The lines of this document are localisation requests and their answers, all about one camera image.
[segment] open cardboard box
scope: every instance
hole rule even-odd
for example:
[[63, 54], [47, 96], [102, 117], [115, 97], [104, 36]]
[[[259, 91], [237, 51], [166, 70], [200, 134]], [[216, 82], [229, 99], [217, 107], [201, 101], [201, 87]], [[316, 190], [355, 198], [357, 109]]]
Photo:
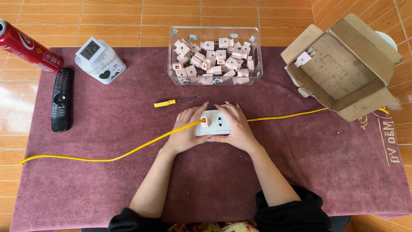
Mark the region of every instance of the open cardboard box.
[[[312, 58], [296, 67], [296, 58], [310, 49]], [[386, 86], [403, 58], [354, 14], [328, 31], [310, 25], [281, 56], [303, 96], [349, 122], [395, 101]]]

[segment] clear plastic box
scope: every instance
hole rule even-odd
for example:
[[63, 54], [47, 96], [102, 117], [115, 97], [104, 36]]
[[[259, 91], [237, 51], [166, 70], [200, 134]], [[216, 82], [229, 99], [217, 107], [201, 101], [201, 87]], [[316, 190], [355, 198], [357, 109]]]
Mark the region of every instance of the clear plastic box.
[[[200, 42], [216, 42], [219, 41], [219, 38], [233, 38], [234, 43], [240, 42], [241, 45], [244, 42], [251, 43], [249, 56], [252, 57], [255, 68], [249, 72], [250, 75], [248, 77], [239, 77], [237, 73], [233, 77], [223, 76], [224, 72], [220, 75], [202, 76], [206, 74], [206, 71], [201, 68], [196, 68], [196, 76], [177, 76], [173, 69], [173, 64], [179, 62], [178, 54], [175, 52], [175, 43], [178, 40], [183, 39], [187, 43], [195, 43], [200, 47]], [[229, 57], [228, 49], [225, 50], [227, 57]], [[241, 69], [246, 69], [246, 64], [247, 61], [243, 60]], [[182, 68], [190, 65], [189, 61]], [[263, 75], [259, 30], [256, 27], [171, 27], [169, 34], [168, 75], [175, 85], [251, 85]]]

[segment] yellow screwdriver handle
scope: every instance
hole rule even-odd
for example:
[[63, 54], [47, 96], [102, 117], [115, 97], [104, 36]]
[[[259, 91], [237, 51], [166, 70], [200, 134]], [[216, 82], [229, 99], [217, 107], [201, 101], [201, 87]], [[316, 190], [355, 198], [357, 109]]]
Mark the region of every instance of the yellow screwdriver handle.
[[155, 107], [165, 107], [165, 106], [175, 104], [175, 103], [176, 103], [176, 100], [164, 100], [164, 101], [161, 101], [161, 102], [155, 102], [154, 106]]

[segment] woman's left hand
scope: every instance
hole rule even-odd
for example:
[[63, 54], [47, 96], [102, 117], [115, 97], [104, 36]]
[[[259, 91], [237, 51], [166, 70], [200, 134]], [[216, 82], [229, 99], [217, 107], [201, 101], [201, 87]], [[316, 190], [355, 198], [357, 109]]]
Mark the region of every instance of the woman's left hand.
[[[178, 114], [173, 130], [199, 120], [208, 104], [209, 102], [205, 102], [201, 107], [189, 108]], [[178, 154], [198, 144], [204, 143], [208, 138], [212, 137], [212, 135], [196, 137], [194, 134], [195, 129], [195, 126], [192, 126], [171, 134], [169, 140], [164, 145], [164, 148], [171, 149], [175, 154]]]

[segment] can lid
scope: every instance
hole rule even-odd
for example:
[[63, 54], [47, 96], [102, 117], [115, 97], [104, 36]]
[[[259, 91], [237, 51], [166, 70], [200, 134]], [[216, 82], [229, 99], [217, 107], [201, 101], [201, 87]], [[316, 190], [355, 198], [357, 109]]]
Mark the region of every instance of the can lid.
[[6, 31], [6, 23], [2, 19], [0, 19], [0, 36], [2, 36], [5, 31]]

